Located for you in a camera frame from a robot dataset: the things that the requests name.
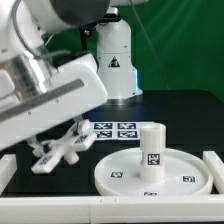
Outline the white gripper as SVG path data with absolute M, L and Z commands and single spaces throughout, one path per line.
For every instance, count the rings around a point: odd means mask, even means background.
M 59 66 L 49 79 L 38 83 L 40 93 L 25 100 L 15 93 L 1 99 L 0 150 L 29 138 L 33 155 L 40 158 L 45 155 L 44 145 L 34 135 L 73 117 L 73 134 L 82 134 L 81 114 L 103 105 L 108 97 L 97 70 L 94 56 L 85 54 Z

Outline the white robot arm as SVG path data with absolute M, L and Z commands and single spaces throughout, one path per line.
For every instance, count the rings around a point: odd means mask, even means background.
M 110 0 L 0 0 L 0 151 L 103 105 L 108 93 L 90 53 L 59 66 L 42 36 L 103 18 Z

